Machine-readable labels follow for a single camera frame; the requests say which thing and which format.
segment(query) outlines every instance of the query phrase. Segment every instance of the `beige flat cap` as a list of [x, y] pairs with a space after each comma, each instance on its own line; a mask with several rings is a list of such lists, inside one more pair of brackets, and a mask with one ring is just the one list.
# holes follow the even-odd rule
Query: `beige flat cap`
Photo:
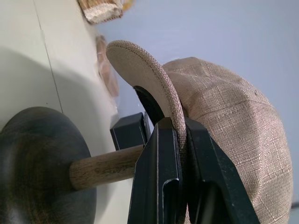
[[186, 140], [184, 111], [208, 129], [235, 164], [260, 223], [288, 222], [293, 190], [290, 152], [277, 111], [257, 88], [194, 57], [161, 66], [130, 42], [110, 43], [107, 57], [122, 78], [146, 89], [171, 118], [181, 151]]

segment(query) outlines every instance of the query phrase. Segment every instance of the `wooden plunger handle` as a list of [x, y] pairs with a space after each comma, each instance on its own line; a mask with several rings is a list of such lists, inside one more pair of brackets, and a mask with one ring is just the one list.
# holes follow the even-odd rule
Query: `wooden plunger handle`
[[71, 183], [82, 190], [131, 178], [142, 150], [140, 145], [75, 161], [70, 166]]

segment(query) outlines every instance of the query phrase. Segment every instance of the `light blue wall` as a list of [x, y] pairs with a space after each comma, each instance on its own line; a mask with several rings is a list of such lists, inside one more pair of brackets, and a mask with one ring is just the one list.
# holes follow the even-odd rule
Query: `light blue wall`
[[[98, 28], [108, 41], [135, 42], [160, 63], [196, 56], [261, 89], [285, 125], [299, 200], [298, 10], [298, 0], [136, 0], [122, 19]], [[124, 81], [121, 93], [121, 115], [142, 110]]]

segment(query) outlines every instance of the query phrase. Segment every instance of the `white wall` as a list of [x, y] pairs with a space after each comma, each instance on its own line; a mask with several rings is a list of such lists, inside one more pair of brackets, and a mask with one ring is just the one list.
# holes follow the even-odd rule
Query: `white wall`
[[[299, 200], [298, 9], [297, 0], [136, 0], [122, 19], [98, 28], [108, 41], [135, 42], [160, 63], [196, 56], [261, 89], [285, 125]], [[120, 115], [140, 110], [124, 81], [121, 93]]]

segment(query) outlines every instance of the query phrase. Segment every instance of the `wooden handle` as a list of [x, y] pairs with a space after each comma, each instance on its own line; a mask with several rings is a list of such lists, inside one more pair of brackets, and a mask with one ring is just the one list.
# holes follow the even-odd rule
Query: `wooden handle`
[[143, 145], [79, 161], [70, 166], [70, 180], [76, 190], [126, 180], [134, 176]]

